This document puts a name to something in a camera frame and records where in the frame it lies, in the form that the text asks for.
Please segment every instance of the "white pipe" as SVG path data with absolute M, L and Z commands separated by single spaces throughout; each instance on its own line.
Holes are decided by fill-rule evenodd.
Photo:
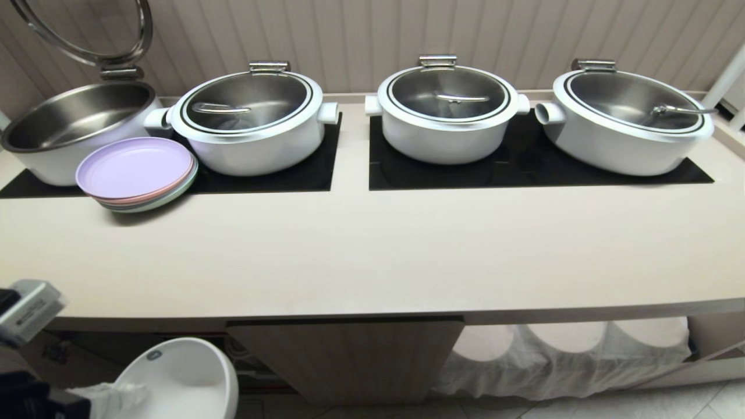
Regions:
M 566 114 L 561 106 L 546 102 L 536 105 L 536 119 L 543 125 L 563 124 Z
M 716 106 L 743 72 L 745 72 L 745 44 L 740 47 L 740 51 L 732 58 L 717 82 L 706 93 L 706 97 L 701 101 L 701 104 L 704 107 Z
M 745 126 L 745 107 L 740 109 L 740 112 L 729 122 L 729 127 L 733 130 L 740 130 L 743 126 Z

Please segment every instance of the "glass lid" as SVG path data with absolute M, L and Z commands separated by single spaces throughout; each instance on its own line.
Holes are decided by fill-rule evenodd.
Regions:
M 507 105 L 507 90 L 488 74 L 462 66 L 425 66 L 397 77 L 393 103 L 430 119 L 484 119 Z
M 45 41 L 77 61 L 101 67 L 104 79 L 142 77 L 140 70 L 134 73 L 134 63 L 153 39 L 148 0 L 11 1 Z
M 669 86 L 629 73 L 579 73 L 567 80 L 567 91 L 596 113 L 653 130 L 693 128 L 710 113 Z
M 194 92 L 182 114 L 198 130 L 246 131 L 289 119 L 310 101 L 311 89 L 284 72 L 246 72 Z

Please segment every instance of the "metal hinge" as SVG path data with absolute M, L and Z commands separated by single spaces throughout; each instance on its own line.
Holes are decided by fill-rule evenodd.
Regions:
M 251 61 L 250 63 L 248 63 L 248 71 L 252 73 L 282 73 L 289 72 L 291 70 L 289 61 Z
M 422 67 L 455 67 L 458 57 L 452 54 L 420 55 L 419 64 Z
M 103 80 L 140 80 L 145 76 L 141 68 L 134 65 L 104 66 L 99 72 Z
M 571 62 L 572 70 L 583 70 L 585 72 L 616 72 L 615 60 L 604 60 L 602 58 L 575 58 Z

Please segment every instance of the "pot handle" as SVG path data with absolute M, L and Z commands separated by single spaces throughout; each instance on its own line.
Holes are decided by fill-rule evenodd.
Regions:
M 152 110 L 145 116 L 145 130 L 151 136 L 161 136 L 163 138 L 171 138 L 174 129 L 171 126 L 171 108 L 162 107 L 159 109 Z
M 537 104 L 536 119 L 543 125 L 563 124 L 566 122 L 566 114 L 564 109 L 557 104 Z
M 718 109 L 688 109 L 687 107 L 677 107 L 669 104 L 659 104 L 652 108 L 652 115 L 662 115 L 663 113 L 684 113 L 686 115 L 704 115 L 706 113 L 718 113 Z
M 338 124 L 339 104 L 337 102 L 321 104 L 321 108 L 318 110 L 318 122 L 321 124 Z
M 380 101 L 376 95 L 365 96 L 365 115 L 367 116 L 380 116 L 383 115 L 383 108 L 380 106 Z
M 520 93 L 517 95 L 517 114 L 527 115 L 528 113 L 530 113 L 530 99 Z
M 452 104 L 460 104 L 463 102 L 488 102 L 489 96 L 458 96 L 458 95 L 446 95 L 444 93 L 437 93 L 435 98 L 441 101 L 448 101 Z
M 219 115 L 235 115 L 236 113 L 249 113 L 249 107 L 232 107 L 226 104 L 213 104 L 208 102 L 197 102 L 191 106 L 191 110 L 199 113 L 216 113 Z

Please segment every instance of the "purple plate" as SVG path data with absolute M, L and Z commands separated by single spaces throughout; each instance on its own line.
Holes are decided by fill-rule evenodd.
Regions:
M 125 139 L 91 153 L 77 167 L 75 180 L 88 195 L 131 198 L 164 188 L 191 169 L 193 156 L 170 139 Z

